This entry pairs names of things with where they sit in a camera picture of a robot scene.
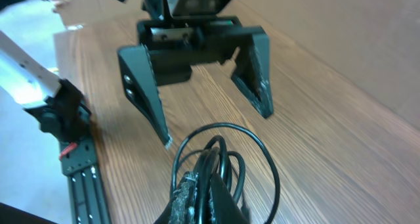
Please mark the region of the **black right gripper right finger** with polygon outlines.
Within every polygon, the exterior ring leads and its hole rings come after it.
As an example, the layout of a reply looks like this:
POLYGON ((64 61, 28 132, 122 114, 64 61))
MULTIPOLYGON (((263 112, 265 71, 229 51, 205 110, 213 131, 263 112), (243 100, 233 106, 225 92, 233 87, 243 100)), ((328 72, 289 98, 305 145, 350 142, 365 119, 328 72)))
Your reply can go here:
POLYGON ((212 224, 249 224, 218 173, 210 180, 209 211, 212 224))

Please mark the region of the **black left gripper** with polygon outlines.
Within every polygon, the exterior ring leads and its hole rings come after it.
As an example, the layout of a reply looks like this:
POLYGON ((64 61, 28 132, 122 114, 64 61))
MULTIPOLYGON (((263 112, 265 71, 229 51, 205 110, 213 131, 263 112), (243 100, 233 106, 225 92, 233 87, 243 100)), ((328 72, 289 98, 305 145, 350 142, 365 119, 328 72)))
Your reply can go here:
POLYGON ((263 118, 273 115, 270 42, 262 27, 242 26, 237 17, 223 16, 141 20, 136 29, 140 45, 122 47, 117 52, 123 90, 165 148, 172 145, 173 138, 158 86, 188 81, 193 65, 224 64, 238 47, 231 80, 263 118))

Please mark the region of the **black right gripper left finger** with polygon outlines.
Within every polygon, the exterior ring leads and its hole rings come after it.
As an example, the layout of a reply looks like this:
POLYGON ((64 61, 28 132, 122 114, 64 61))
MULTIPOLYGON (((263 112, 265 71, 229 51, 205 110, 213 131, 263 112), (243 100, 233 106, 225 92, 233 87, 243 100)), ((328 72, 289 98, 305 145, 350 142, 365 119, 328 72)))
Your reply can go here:
POLYGON ((197 195, 198 177, 195 173, 186 172, 172 197, 154 224, 194 224, 195 205, 197 195))

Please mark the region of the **black cable silver plug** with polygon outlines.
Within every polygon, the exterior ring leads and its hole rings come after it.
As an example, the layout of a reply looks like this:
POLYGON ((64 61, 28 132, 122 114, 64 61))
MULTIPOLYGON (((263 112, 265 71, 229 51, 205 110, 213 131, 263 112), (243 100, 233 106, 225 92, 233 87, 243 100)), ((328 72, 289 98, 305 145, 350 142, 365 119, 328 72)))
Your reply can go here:
POLYGON ((213 136, 203 148, 193 150, 185 156, 181 156, 187 144, 198 134, 219 127, 225 127, 239 131, 252 139, 260 148, 265 157, 274 180, 274 197, 271 210, 266 218, 266 223, 272 223, 280 205, 281 184, 277 167, 265 144, 249 129, 228 122, 211 123, 204 125, 191 132, 181 142, 175 155, 171 168, 171 183, 169 186, 169 201, 183 175, 191 171, 198 177, 196 195, 196 223, 211 223, 209 211, 209 192, 212 174, 218 173, 237 207, 246 220, 251 222, 251 214, 244 193, 246 178, 246 163, 243 156, 233 150, 228 150, 226 140, 221 135, 213 136))

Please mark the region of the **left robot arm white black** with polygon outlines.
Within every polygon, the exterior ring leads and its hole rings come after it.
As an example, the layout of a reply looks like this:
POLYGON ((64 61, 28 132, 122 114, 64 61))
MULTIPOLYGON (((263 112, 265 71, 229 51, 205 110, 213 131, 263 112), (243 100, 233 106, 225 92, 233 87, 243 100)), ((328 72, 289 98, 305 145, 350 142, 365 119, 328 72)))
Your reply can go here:
MULTIPOLYGON (((231 0, 143 0, 149 20, 137 24, 138 43, 117 52, 123 90, 165 145, 171 136, 158 89, 188 81, 192 67, 234 59, 231 78, 264 118, 273 114, 270 44, 262 27, 243 26, 235 16, 220 16, 231 0)), ((22 103, 43 132, 65 143, 89 134, 89 110, 68 80, 48 71, 6 35, 1 36, 1 64, 16 66, 17 80, 36 94, 22 103)))

